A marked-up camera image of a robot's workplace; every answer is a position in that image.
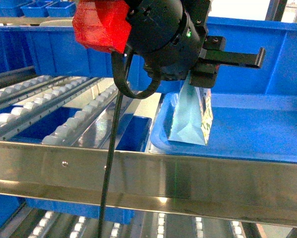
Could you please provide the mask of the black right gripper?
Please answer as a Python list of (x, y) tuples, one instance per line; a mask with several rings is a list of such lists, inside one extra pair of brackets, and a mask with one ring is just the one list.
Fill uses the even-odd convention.
[(210, 0), (128, 0), (131, 25), (127, 45), (143, 57), (151, 78), (184, 80), (195, 87), (213, 87), (219, 65), (259, 69), (266, 50), (257, 54), (224, 52), (226, 39), (209, 36)]

